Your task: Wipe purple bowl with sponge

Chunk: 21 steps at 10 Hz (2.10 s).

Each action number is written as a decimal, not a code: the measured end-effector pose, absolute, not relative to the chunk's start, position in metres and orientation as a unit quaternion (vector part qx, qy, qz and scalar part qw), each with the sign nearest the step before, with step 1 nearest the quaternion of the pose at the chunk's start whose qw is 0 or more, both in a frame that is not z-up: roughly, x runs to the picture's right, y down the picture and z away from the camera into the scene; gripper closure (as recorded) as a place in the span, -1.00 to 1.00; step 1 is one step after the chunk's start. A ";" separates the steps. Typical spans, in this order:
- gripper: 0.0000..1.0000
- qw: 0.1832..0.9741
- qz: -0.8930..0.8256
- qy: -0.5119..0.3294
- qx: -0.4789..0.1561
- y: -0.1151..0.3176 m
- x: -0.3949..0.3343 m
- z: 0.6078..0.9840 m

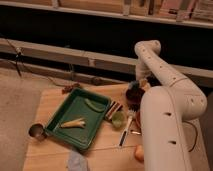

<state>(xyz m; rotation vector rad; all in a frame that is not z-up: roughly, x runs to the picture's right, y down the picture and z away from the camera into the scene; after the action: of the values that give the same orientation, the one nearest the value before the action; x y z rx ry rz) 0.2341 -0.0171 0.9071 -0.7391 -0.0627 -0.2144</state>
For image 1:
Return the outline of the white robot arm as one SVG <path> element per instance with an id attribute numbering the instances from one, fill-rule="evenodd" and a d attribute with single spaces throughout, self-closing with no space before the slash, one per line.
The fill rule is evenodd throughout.
<path id="1" fill-rule="evenodd" d="M 157 40 L 135 45 L 136 78 L 152 74 L 160 82 L 149 88 L 140 104 L 145 171 L 192 171 L 182 122 L 201 116 L 207 98 L 187 76 L 159 57 Z"/>

